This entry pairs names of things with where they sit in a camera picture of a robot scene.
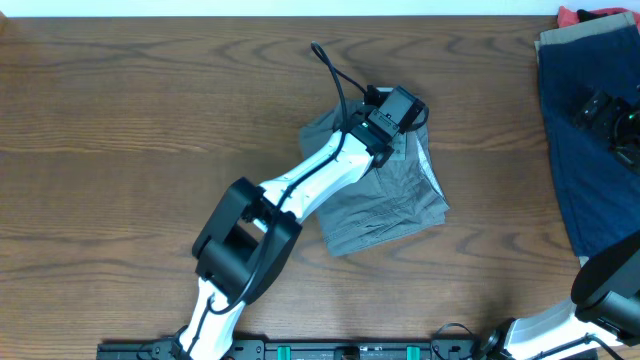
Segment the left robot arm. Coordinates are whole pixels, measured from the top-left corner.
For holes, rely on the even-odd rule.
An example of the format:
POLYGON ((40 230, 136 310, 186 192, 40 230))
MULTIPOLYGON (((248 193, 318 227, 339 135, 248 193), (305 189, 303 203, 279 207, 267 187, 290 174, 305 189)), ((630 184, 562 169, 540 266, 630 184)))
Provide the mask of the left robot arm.
POLYGON ((246 305, 281 273, 304 220, 393 153, 392 142, 425 124, 429 109, 401 86, 367 88, 327 142, 285 174, 259 185, 235 181, 196 238, 199 294, 190 323, 172 346, 176 359, 220 359, 246 305))

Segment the grey shorts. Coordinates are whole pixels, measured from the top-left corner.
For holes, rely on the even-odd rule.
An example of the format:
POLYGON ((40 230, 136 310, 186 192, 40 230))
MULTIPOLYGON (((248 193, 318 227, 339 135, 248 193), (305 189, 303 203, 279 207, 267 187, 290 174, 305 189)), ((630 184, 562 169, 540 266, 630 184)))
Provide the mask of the grey shorts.
POLYGON ((384 96, 379 110, 398 124, 414 104, 421 112, 394 137, 389 160, 315 211, 330 255, 362 251, 445 222, 449 204, 428 151, 428 107, 397 87, 384 96))

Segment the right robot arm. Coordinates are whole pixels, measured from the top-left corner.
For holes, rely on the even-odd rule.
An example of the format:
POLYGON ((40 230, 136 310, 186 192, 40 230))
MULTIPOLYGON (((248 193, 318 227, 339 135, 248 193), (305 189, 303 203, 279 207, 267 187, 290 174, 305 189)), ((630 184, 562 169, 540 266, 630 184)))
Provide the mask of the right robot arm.
MULTIPOLYGON (((639 173, 639 105, 596 92, 574 116, 628 171, 639 173)), ((590 258, 568 300, 529 318, 508 320, 478 344, 473 359, 577 359, 639 344, 639 234, 590 258)))

